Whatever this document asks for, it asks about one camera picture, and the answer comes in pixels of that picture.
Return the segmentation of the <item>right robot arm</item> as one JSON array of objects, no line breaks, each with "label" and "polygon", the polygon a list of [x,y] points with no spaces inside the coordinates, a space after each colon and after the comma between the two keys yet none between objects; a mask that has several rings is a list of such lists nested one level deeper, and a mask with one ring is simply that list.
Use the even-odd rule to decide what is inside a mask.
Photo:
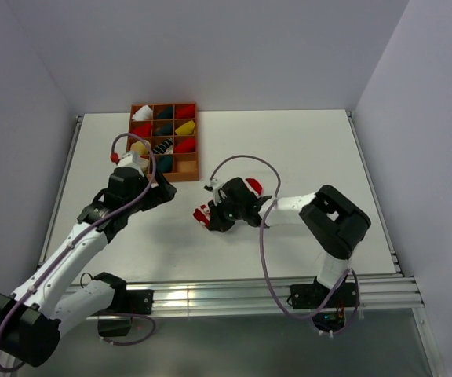
[{"label": "right robot arm", "polygon": [[278,225],[304,225],[325,251],[316,277],[315,299],[333,305],[342,294],[338,281],[348,269],[357,245],[371,226],[370,218],[332,185],[303,196],[263,196],[257,181],[213,179],[205,190],[213,194],[207,203],[209,231],[227,232],[243,221],[262,230]]}]

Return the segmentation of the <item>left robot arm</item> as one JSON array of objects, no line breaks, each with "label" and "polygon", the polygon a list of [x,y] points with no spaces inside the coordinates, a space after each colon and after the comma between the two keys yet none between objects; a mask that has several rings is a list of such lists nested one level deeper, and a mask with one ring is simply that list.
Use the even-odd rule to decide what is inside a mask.
[{"label": "left robot arm", "polygon": [[[177,190],[163,174],[151,178],[133,167],[117,167],[87,205],[67,239],[39,270],[11,295],[0,293],[0,353],[38,367],[60,339],[95,314],[137,317],[126,282],[99,273],[83,289],[66,296],[73,279],[124,229],[129,217],[171,201]],[[0,363],[1,373],[16,371]]]}]

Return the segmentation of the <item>dark green reindeer sock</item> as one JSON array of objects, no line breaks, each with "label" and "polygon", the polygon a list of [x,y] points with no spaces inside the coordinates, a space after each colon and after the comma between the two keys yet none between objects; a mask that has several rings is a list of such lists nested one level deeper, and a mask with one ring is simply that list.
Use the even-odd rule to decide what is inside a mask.
[{"label": "dark green reindeer sock", "polygon": [[173,156],[163,155],[157,159],[156,163],[157,171],[162,174],[168,174],[173,172]]}]

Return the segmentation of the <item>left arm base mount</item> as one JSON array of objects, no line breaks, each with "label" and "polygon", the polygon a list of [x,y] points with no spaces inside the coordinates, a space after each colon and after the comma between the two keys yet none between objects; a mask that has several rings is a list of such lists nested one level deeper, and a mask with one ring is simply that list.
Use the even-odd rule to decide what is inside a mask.
[{"label": "left arm base mount", "polygon": [[[123,298],[115,305],[96,313],[97,332],[100,340],[112,346],[132,346],[149,339],[156,332],[157,324],[150,317],[154,291],[151,289],[128,290]],[[116,338],[126,337],[137,326],[136,319],[147,320],[151,323],[151,330],[138,340],[122,342]]]}]

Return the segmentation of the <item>beige red sock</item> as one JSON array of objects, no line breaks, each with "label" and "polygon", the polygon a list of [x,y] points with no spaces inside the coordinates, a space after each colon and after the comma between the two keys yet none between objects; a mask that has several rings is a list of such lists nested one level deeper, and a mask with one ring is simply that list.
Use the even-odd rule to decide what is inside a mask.
[{"label": "beige red sock", "polygon": [[150,161],[148,159],[141,158],[139,162],[140,169],[146,174],[148,172]]}]

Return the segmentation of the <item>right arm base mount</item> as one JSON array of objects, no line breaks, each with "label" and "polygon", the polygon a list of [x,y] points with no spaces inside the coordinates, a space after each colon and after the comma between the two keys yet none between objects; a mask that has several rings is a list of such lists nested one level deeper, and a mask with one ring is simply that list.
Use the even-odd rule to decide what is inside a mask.
[{"label": "right arm base mount", "polygon": [[[311,284],[290,285],[290,295],[286,303],[292,309],[317,309],[329,294],[330,290],[316,280]],[[359,308],[360,300],[357,287],[353,283],[343,282],[326,302],[323,311],[312,318],[312,324],[322,332],[331,333],[340,331],[347,323],[346,308],[353,308],[355,314]]]}]

